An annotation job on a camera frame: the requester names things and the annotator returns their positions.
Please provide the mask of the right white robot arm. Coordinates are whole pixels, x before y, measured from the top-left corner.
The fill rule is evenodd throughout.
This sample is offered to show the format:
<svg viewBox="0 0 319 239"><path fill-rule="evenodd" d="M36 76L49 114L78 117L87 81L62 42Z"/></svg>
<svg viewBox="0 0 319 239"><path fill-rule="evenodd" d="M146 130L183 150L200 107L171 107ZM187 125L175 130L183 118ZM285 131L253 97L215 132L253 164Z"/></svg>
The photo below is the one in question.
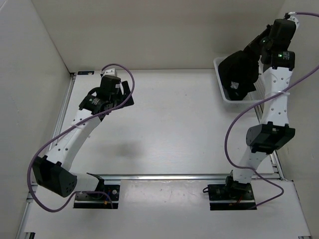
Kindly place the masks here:
<svg viewBox="0 0 319 239"><path fill-rule="evenodd" d="M288 48L298 27L299 22L293 16L275 19L244 50L231 54L218 66L220 80L231 100L242 100L256 89L260 64L265 87L260 123L247 130L244 156L226 178L224 194L229 199L247 192L260 163L295 136L287 115L287 90L295 67L295 53Z"/></svg>

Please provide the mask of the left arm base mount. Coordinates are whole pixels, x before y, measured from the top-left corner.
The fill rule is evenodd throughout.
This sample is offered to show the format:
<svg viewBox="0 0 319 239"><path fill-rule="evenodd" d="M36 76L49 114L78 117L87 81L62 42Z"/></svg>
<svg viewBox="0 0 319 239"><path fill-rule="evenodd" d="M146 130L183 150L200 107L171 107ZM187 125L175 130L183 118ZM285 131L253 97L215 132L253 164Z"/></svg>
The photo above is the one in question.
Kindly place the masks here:
<svg viewBox="0 0 319 239"><path fill-rule="evenodd" d="M105 181L102 191L105 194L77 193L74 198L75 209L118 209L120 197L120 181Z"/></svg>

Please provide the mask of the black shorts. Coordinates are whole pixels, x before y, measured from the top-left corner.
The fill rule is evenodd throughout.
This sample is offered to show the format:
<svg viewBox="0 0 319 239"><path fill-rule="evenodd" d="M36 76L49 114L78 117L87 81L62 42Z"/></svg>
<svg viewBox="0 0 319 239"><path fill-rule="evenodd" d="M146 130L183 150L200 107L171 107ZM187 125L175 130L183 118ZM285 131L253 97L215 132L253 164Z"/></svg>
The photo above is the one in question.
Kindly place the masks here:
<svg viewBox="0 0 319 239"><path fill-rule="evenodd" d="M218 66L222 86L230 100L241 101L256 90L254 83L259 77L259 57L245 50L225 58Z"/></svg>

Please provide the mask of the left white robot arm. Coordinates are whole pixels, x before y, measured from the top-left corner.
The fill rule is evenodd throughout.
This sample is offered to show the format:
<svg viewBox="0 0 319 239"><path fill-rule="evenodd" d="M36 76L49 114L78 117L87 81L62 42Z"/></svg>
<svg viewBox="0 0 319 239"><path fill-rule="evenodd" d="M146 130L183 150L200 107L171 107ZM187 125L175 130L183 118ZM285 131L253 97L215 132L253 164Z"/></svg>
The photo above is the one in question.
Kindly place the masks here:
<svg viewBox="0 0 319 239"><path fill-rule="evenodd" d="M103 112L132 106L129 83L117 76L104 75L99 87L91 89L79 105L72 130L60 137L43 156L32 164L38 185L65 198L78 189L79 177L69 170L90 133L102 122Z"/></svg>

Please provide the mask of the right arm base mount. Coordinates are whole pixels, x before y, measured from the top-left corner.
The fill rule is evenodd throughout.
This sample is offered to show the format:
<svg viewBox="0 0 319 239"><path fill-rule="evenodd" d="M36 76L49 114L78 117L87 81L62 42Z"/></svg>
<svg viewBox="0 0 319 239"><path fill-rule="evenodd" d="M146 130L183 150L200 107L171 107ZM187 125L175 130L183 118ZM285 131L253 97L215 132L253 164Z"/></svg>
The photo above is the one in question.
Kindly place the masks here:
<svg viewBox="0 0 319 239"><path fill-rule="evenodd" d="M211 211L256 210L256 201L251 184L234 188L226 184L208 184L207 193Z"/></svg>

